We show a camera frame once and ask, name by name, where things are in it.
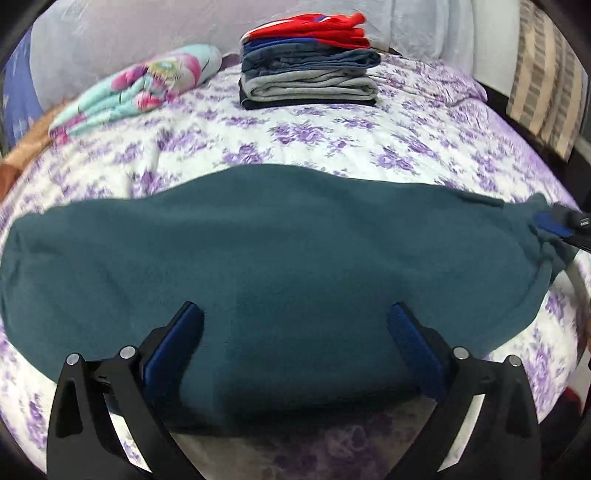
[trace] silver bolt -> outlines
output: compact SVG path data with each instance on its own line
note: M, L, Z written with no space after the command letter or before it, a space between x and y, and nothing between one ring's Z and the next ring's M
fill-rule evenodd
M68 365L76 365L78 363L78 360L80 360L80 355L78 355L77 353L71 353L70 355L68 355L68 358L66 358L66 363Z
M131 358L135 355L135 348L132 346L124 346L121 351L119 352L121 358Z
M514 367L520 367L521 358L519 358L517 355L509 355L509 363Z
M462 346L457 346L453 349L453 356L458 360L465 360L470 356L470 352Z

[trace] beige striped fabric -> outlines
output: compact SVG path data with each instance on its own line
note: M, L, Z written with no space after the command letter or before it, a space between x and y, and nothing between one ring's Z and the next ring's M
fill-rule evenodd
M507 114L567 161L579 136L587 74L552 20L521 0L517 68Z

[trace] teal garment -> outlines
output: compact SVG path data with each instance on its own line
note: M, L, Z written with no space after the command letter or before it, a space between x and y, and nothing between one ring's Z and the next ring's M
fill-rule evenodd
M12 344L57 380L66 356L139 345L184 301L205 313L173 430L245 433L416 393L388 334L404 301L451 346L483 356L535 318L574 257L531 216L548 206L441 186L230 168L139 200L17 219L0 266Z

